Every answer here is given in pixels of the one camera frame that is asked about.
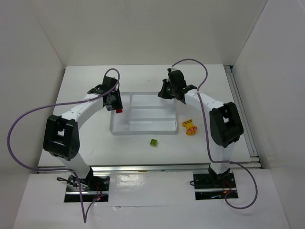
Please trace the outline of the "red lego brick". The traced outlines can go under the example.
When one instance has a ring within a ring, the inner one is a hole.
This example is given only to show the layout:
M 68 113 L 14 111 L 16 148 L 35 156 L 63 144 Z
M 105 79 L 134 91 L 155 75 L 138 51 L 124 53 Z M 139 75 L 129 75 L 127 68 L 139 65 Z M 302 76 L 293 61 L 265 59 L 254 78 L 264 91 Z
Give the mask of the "red lego brick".
M 122 113 L 122 108 L 116 109 L 116 113 L 117 114 Z

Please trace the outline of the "yellow lego piece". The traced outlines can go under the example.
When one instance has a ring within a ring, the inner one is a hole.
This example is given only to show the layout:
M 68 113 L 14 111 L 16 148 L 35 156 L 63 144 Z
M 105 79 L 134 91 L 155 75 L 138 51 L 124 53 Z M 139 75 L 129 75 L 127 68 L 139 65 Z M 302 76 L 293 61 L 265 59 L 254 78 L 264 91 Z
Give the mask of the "yellow lego piece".
M 186 134 L 187 135 L 194 135 L 194 134 L 197 133 L 197 130 L 198 130 L 197 126 L 195 126 L 193 124 L 193 119 L 183 121 L 182 122 L 182 127 L 186 128 Z

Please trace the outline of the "green lego brick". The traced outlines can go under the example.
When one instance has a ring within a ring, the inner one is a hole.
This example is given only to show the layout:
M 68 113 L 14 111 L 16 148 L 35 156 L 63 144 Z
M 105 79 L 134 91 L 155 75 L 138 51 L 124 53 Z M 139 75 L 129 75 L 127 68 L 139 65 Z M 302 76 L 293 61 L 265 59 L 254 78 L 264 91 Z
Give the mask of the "green lego brick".
M 158 141 L 156 139 L 151 139 L 150 146 L 157 147 Z

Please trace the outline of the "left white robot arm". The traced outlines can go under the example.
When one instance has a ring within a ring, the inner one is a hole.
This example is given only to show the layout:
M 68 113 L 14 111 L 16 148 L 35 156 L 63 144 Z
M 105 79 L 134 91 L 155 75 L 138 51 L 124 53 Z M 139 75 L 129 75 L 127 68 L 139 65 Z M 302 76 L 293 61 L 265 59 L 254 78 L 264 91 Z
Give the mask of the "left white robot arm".
M 67 169 L 73 170 L 70 181 L 76 185 L 79 179 L 85 189 L 94 186 L 99 179 L 93 175 L 92 168 L 84 162 L 79 153 L 79 130 L 103 108 L 122 113 L 118 84 L 118 79 L 104 76 L 102 84 L 90 89 L 81 102 L 77 102 L 72 109 L 61 115 L 49 116 L 46 122 L 43 149 L 58 158 Z

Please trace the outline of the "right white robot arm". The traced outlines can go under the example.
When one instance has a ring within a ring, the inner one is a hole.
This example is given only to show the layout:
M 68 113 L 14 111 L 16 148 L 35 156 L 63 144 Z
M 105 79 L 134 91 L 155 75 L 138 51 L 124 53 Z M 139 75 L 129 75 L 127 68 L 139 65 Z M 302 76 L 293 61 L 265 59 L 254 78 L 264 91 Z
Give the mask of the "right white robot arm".
M 209 176 L 213 182 L 228 176 L 234 145 L 244 133 L 237 107 L 233 102 L 217 101 L 194 85 L 187 85 L 180 70 L 169 68 L 168 78 L 163 79 L 158 97 L 175 99 L 197 108 L 203 113 L 209 165 Z

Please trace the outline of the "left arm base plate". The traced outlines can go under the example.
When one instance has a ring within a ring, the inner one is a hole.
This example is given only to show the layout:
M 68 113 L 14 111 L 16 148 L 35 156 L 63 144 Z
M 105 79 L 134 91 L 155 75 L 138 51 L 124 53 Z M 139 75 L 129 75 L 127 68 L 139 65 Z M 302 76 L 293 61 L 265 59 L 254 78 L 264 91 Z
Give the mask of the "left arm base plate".
M 66 191 L 64 202 L 65 203 L 79 203 L 80 193 L 79 187 L 76 183 L 76 179 L 73 176 L 69 176 L 68 179 L 58 177 L 58 181 L 65 181 Z M 95 180 L 90 186 L 81 184 L 81 193 L 83 202 L 92 202 L 95 198 L 98 198 L 97 202 L 109 201 L 109 184 L 110 175 L 102 175 L 95 177 Z

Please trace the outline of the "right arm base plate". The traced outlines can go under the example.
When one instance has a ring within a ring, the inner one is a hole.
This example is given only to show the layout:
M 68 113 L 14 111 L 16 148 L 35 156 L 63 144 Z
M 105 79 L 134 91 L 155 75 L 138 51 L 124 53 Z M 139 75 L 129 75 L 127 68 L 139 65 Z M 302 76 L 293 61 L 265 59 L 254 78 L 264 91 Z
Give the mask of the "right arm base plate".
M 212 182 L 208 174 L 193 174 L 193 180 L 189 182 L 194 187 L 196 200 L 212 200 L 238 198 L 235 177 L 230 173 L 227 177 Z

